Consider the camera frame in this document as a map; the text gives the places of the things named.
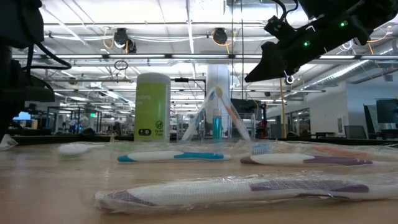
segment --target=table surface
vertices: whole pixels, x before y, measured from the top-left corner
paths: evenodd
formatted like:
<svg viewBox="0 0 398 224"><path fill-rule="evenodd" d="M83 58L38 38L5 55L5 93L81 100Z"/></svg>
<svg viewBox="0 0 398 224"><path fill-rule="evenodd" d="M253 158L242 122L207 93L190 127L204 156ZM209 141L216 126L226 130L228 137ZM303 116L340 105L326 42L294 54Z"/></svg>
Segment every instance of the table surface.
<svg viewBox="0 0 398 224"><path fill-rule="evenodd" d="M397 200L339 202L288 200L255 208L201 210L175 215L105 214L89 192L136 183L278 172L280 167L238 162L118 164L108 150L79 161L60 161L57 145L0 152L1 223L397 223Z"/></svg>

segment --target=office chair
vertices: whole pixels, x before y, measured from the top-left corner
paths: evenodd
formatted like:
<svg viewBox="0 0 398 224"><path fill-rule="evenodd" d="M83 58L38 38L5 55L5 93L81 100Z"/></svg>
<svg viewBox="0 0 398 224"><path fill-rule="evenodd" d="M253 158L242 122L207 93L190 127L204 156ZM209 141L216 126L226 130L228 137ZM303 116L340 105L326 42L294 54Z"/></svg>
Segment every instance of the office chair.
<svg viewBox="0 0 398 224"><path fill-rule="evenodd" d="M366 137L365 128L360 125L346 125L344 126L346 138L348 139L368 139Z"/></svg>

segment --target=ceiling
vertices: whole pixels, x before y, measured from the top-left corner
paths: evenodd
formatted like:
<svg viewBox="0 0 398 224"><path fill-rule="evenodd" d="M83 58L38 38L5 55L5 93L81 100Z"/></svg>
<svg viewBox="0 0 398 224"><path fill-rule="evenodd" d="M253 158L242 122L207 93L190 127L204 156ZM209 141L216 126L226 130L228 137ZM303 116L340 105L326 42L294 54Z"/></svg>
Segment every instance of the ceiling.
<svg viewBox="0 0 398 224"><path fill-rule="evenodd" d="M111 45L112 33L119 27L125 27L129 36L137 45L138 54L254 54L260 55L260 46L265 41L277 42L263 29L267 20L274 14L280 14L282 9L276 4L259 4L258 1L243 0L242 13L240 2L236 1L235 10L231 6L224 10L223 0L42 0L45 7L40 9L44 18L44 45L57 55L80 55L80 54L124 54L121 49L113 46L107 48L105 43ZM287 8L294 7L292 1ZM287 20L294 27L300 27L308 23L308 18L299 7L287 16ZM394 38L394 32L398 31L395 26L397 18L377 28L372 39L384 39L372 43L374 48L389 42ZM225 46L216 45L211 33L217 27L225 28L231 44L227 49ZM25 54L23 50L14 50L14 55ZM368 46L357 46L347 43L328 54L351 55L370 54ZM129 68L116 76L113 63L115 60L92 60L79 59L69 60L75 66L64 72L35 70L34 75L49 81L54 89L71 90L80 89L87 91L71 92L58 91L60 99L65 96L79 96L97 103L132 103L135 102L135 92L115 91L118 97L114 99L109 95L99 94L99 89L132 90L135 89L135 80L141 73L159 72L171 78L198 78L205 79L207 65L209 63L220 63L209 59L203 60L172 60L172 59L129 59ZM246 60L242 63L236 59L225 60L222 63L230 64L230 70L234 77L242 79L242 72L247 74L255 66L258 60ZM301 67L295 75L296 81L292 86L284 89L297 88L316 79L332 68L336 68L352 61L325 60L312 62ZM34 63L46 63L43 60L35 60ZM106 80L105 82L60 82L72 77L77 79ZM241 88L240 82L234 78L232 87ZM278 90L278 80L267 80L256 83L244 83L248 90ZM186 89L187 91L172 92L174 99L203 99L203 82L172 83L174 89ZM303 93L296 94L291 99L299 100ZM241 93L234 92L234 98L240 98ZM264 91L250 92L249 97L263 100L266 99ZM278 94L271 96L278 99ZM71 103L85 103L68 99Z"/></svg>

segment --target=white column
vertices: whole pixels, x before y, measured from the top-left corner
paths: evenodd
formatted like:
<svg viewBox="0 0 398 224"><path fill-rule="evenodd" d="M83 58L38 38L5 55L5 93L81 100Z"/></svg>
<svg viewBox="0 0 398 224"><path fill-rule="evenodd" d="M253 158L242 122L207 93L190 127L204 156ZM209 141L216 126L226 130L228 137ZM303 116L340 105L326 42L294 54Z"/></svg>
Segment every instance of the white column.
<svg viewBox="0 0 398 224"><path fill-rule="evenodd" d="M228 98L231 98L230 97L231 92L229 89L230 84L231 84L231 79L228 70L228 64L207 65L206 90L208 92L214 87L219 86L222 89L223 94L225 94ZM206 109L207 123L209 124L213 123L213 109L215 108L221 109L221 115L223 116L222 117L223 132L225 133L225 131L228 129L229 121L226 119L227 111L220 99L213 100L213 103L207 107Z"/></svg>

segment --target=green container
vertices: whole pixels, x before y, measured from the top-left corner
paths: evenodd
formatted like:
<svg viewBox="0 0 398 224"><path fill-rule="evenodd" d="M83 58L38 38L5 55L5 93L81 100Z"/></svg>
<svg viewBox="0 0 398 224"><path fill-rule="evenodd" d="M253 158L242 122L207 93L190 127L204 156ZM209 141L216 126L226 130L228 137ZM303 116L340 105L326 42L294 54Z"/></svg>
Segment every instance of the green container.
<svg viewBox="0 0 398 224"><path fill-rule="evenodd" d="M170 85L160 73L138 76L135 141L170 141Z"/></svg>

